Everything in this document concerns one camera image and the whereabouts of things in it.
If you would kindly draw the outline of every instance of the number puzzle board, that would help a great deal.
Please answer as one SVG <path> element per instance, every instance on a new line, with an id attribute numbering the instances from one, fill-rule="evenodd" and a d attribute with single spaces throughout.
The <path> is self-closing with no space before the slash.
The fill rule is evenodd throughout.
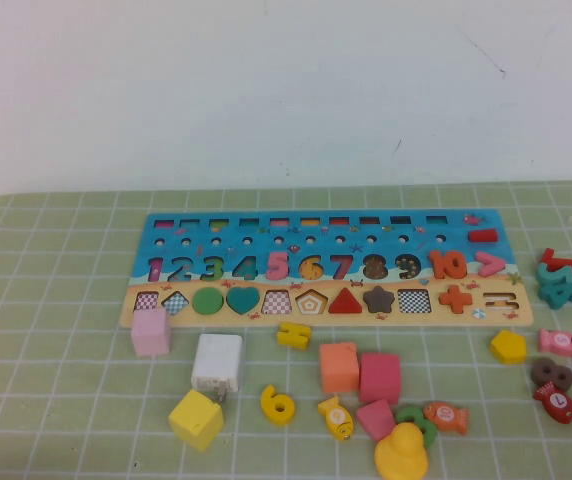
<path id="1" fill-rule="evenodd" d="M 497 241 L 469 241 L 487 229 Z M 477 252 L 505 268 L 479 276 Z M 444 304 L 449 287 L 455 302 L 464 299 L 462 313 Z M 218 303 L 215 313 L 196 311 Z M 173 327 L 533 322 L 492 209 L 150 214 L 120 323 L 130 327 L 135 310 L 155 307 L 168 311 Z"/>

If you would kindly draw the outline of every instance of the orange cube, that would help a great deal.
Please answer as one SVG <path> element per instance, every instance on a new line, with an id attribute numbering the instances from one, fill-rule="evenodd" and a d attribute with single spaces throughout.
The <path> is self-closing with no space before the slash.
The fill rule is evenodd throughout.
<path id="1" fill-rule="evenodd" d="M 324 393 L 359 390 L 357 345 L 353 342 L 326 343 L 319 347 L 319 366 Z"/>

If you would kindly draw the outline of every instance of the rubber duck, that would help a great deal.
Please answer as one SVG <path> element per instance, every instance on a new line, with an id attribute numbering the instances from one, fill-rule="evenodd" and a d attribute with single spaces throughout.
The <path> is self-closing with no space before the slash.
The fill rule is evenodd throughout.
<path id="1" fill-rule="evenodd" d="M 421 480 L 428 471 L 421 430 L 410 422 L 397 425 L 377 443 L 375 465 L 384 480 Z"/>

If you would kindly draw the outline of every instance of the plus sign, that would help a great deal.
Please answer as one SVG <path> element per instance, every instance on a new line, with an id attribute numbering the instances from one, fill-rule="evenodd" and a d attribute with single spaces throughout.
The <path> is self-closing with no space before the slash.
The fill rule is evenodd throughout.
<path id="1" fill-rule="evenodd" d="M 462 293 L 457 285 L 450 285 L 448 293 L 439 294 L 439 303 L 450 305 L 453 313 L 464 313 L 464 305 L 473 304 L 473 296 L 470 293 Z"/>

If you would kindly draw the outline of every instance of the teal heart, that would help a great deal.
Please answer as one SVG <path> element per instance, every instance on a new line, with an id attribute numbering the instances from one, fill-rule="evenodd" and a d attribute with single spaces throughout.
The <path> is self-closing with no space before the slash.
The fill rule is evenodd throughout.
<path id="1" fill-rule="evenodd" d="M 233 287 L 226 295 L 226 303 L 235 312 L 244 315 L 259 303 L 259 290 L 255 287 Z"/>

